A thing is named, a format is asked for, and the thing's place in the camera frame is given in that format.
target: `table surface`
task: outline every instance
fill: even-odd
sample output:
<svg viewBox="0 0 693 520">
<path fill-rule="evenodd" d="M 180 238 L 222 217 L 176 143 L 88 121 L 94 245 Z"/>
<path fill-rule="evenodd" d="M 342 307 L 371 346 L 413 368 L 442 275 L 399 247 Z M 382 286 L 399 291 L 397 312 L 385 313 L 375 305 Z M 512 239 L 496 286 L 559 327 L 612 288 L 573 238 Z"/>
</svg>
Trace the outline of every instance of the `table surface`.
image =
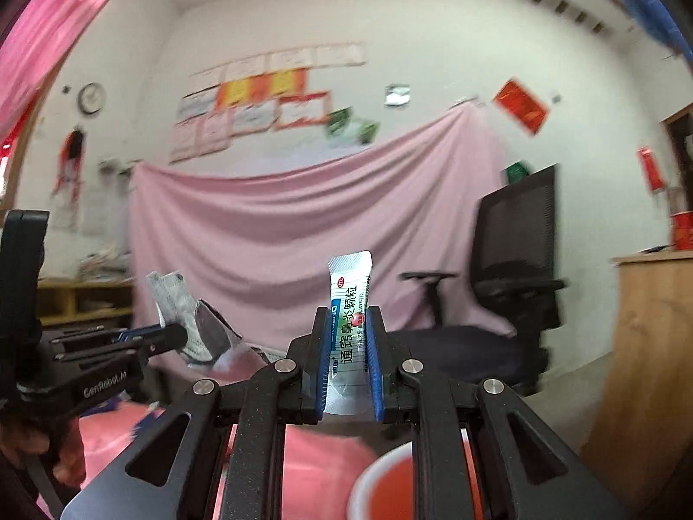
<svg viewBox="0 0 693 520">
<path fill-rule="evenodd" d="M 632 254 L 619 258 L 611 258 L 612 264 L 633 264 L 642 262 L 666 262 L 669 260 L 687 260 L 693 258 L 693 250 L 667 250 L 652 254 Z"/>
</svg>

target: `wall clock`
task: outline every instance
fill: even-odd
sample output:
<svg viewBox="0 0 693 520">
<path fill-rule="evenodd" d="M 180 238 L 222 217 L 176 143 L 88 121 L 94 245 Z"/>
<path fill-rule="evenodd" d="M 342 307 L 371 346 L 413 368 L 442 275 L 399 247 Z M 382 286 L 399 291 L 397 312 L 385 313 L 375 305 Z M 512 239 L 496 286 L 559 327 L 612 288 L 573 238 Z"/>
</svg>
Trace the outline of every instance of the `wall clock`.
<svg viewBox="0 0 693 520">
<path fill-rule="evenodd" d="M 84 86 L 77 95 L 77 106 L 84 115 L 96 115 L 105 104 L 106 90 L 96 82 Z"/>
</svg>

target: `red cup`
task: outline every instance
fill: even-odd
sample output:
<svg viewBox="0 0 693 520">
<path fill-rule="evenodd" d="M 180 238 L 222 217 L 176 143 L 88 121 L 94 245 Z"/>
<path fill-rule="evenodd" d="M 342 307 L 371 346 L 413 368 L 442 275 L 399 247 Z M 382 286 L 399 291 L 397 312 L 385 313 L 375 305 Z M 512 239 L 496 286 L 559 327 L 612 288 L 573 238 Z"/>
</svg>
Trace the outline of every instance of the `red cup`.
<svg viewBox="0 0 693 520">
<path fill-rule="evenodd" d="M 672 215 L 671 232 L 677 250 L 693 250 L 693 211 Z"/>
</svg>

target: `chair seat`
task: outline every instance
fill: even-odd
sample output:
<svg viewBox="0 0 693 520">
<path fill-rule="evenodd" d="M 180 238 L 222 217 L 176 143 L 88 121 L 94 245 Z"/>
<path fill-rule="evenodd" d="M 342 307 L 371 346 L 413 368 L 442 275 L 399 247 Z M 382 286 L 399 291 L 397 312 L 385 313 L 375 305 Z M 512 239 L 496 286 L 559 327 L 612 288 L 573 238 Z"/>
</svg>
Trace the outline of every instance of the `chair seat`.
<svg viewBox="0 0 693 520">
<path fill-rule="evenodd" d="M 533 377 L 523 369 L 522 345 L 517 336 L 495 334 L 477 326 L 444 326 L 393 332 L 408 345 L 411 357 L 431 364 L 449 377 L 477 384 L 496 377 L 508 385 L 535 383 L 548 366 L 542 349 L 532 366 Z"/>
</svg>

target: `hand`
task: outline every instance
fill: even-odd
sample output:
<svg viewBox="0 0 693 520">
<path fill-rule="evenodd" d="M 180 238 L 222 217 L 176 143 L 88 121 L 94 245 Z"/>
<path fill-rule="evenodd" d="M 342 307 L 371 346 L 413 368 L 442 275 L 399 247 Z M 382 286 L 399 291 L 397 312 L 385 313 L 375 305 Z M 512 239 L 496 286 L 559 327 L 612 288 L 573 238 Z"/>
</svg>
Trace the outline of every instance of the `hand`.
<svg viewBox="0 0 693 520">
<path fill-rule="evenodd" d="M 22 468 L 22 453 L 41 455 L 51 443 L 43 432 L 20 422 L 0 424 L 0 451 L 15 467 Z M 53 467 L 53 476 L 62 484 L 79 488 L 87 477 L 84 445 L 79 421 L 70 424 L 64 444 L 58 452 L 60 462 Z"/>
</svg>

